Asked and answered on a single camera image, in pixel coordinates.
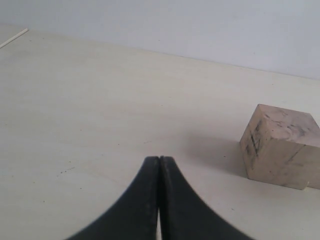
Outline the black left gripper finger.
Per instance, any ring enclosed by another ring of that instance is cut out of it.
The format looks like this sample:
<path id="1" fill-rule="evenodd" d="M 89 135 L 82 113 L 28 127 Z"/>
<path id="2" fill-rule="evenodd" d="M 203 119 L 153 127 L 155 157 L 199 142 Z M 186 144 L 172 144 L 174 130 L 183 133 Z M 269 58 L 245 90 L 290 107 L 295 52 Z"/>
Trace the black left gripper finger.
<path id="1" fill-rule="evenodd" d="M 148 156 L 121 197 L 70 240 L 155 240 L 160 159 Z"/>

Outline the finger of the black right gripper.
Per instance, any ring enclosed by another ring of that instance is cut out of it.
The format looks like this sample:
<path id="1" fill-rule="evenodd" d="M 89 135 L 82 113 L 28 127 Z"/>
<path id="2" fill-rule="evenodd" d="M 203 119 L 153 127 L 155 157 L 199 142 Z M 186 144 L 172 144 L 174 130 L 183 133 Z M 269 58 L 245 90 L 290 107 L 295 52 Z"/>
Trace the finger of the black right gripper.
<path id="1" fill-rule="evenodd" d="M 159 214 L 163 240 L 250 240 L 193 190 L 173 157 L 159 160 Z"/>

